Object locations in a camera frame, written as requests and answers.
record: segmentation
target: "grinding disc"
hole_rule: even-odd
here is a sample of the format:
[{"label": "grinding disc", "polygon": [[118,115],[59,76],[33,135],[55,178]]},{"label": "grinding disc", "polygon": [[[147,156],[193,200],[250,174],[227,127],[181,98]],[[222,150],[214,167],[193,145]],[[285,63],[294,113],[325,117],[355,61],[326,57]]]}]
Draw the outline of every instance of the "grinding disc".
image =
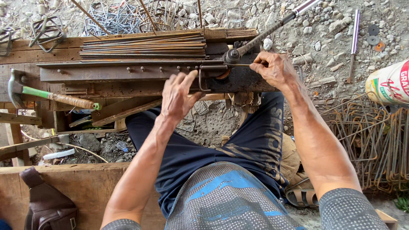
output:
[{"label": "grinding disc", "polygon": [[379,33],[379,27],[377,25],[372,25],[368,28],[368,33],[369,35],[378,35]]},{"label": "grinding disc", "polygon": [[385,49],[385,43],[383,41],[379,41],[379,43],[373,47],[376,52],[382,52]]},{"label": "grinding disc", "polygon": [[379,38],[377,36],[369,36],[366,41],[371,45],[377,45],[379,43]]}]

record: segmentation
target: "green hammer handle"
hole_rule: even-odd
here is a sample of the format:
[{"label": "green hammer handle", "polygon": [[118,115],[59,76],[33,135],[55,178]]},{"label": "green hammer handle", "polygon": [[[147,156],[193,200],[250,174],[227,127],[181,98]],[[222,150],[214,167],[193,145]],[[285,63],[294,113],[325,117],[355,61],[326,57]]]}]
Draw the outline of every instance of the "green hammer handle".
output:
[{"label": "green hammer handle", "polygon": [[59,102],[66,103],[72,106],[77,106],[80,108],[96,109],[96,110],[101,109],[101,107],[99,106],[99,103],[94,103],[90,100],[81,99],[81,98],[72,97],[72,96],[63,95],[63,94],[58,94],[58,93],[37,90],[37,89],[31,88],[28,86],[23,86],[23,93],[47,98],[53,101],[59,101]]}]

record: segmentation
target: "forearm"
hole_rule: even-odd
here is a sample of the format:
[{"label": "forearm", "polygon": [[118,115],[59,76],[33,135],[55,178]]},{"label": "forearm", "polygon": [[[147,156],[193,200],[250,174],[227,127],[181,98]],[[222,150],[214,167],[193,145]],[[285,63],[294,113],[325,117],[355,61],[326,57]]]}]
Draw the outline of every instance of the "forearm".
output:
[{"label": "forearm", "polygon": [[294,82],[283,93],[293,116],[297,151],[318,199],[339,187],[361,191],[346,151],[314,107],[305,86]]},{"label": "forearm", "polygon": [[156,118],[152,131],[115,186],[102,226],[118,219],[118,216],[140,223],[159,173],[163,153],[175,127],[175,122],[162,115]]}]

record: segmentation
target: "gray patterned shirt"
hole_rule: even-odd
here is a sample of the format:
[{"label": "gray patterned shirt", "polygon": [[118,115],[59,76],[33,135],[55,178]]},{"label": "gray patterned shirt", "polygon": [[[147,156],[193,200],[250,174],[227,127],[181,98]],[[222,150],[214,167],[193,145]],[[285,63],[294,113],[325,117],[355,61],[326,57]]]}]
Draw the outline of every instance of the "gray patterned shirt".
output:
[{"label": "gray patterned shirt", "polygon": [[[366,197],[354,189],[335,189],[319,201],[323,229],[387,230]],[[120,219],[103,230],[140,230]],[[180,229],[305,229],[288,216],[273,193],[243,167],[217,162],[198,169],[180,189],[166,222]]]}]

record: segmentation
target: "left hand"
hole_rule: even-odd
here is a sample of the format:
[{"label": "left hand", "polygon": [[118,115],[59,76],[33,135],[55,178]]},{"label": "left hand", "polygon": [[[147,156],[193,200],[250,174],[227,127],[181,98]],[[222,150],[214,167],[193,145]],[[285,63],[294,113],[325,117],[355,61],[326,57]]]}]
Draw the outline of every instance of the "left hand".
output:
[{"label": "left hand", "polygon": [[193,105],[206,95],[204,92],[196,92],[188,97],[189,88],[197,75],[197,70],[191,71],[188,75],[181,72],[177,76],[173,74],[165,82],[161,115],[174,122],[174,125],[177,125]]}]

